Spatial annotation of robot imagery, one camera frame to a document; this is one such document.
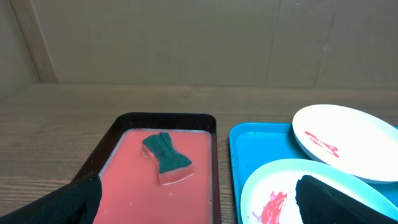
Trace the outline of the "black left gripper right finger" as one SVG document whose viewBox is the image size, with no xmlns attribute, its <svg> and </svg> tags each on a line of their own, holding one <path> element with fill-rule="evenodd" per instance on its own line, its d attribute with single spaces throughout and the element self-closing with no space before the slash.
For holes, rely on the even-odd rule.
<svg viewBox="0 0 398 224">
<path fill-rule="evenodd" d="M 311 175 L 299 179 L 295 190 L 303 224 L 397 224 Z"/>
</svg>

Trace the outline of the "light blue plate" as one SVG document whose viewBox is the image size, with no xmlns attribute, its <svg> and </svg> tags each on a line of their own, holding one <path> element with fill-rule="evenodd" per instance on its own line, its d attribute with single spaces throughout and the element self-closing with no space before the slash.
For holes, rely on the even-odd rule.
<svg viewBox="0 0 398 224">
<path fill-rule="evenodd" d="M 376 211 L 397 219 L 397 207 L 357 177 L 305 159 L 281 159 L 257 168 L 243 186 L 238 205 L 241 223 L 302 223 L 296 185 L 310 175 Z"/>
</svg>

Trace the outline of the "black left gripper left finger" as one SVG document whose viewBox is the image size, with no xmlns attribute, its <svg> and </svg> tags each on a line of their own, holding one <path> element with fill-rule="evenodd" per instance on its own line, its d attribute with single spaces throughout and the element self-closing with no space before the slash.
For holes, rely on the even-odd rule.
<svg viewBox="0 0 398 224">
<path fill-rule="evenodd" d="M 1 224 L 92 224 L 102 196 L 101 180 L 89 174 L 1 217 Z"/>
</svg>

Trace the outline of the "green and pink sponge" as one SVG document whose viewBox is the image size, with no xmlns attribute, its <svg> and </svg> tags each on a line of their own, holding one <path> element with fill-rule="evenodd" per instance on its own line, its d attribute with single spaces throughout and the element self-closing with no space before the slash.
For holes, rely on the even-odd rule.
<svg viewBox="0 0 398 224">
<path fill-rule="evenodd" d="M 174 148 L 169 133 L 153 134 L 142 141 L 143 154 L 157 169 L 160 185 L 180 182 L 194 173 L 193 162 Z"/>
</svg>

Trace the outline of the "white plate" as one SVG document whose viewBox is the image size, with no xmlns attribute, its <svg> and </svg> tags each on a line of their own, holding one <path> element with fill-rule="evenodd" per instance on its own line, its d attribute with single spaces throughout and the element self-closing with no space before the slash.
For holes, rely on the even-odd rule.
<svg viewBox="0 0 398 224">
<path fill-rule="evenodd" d="M 365 182 L 397 182 L 397 128 L 363 111 L 311 105 L 292 120 L 295 138 L 311 159 Z"/>
</svg>

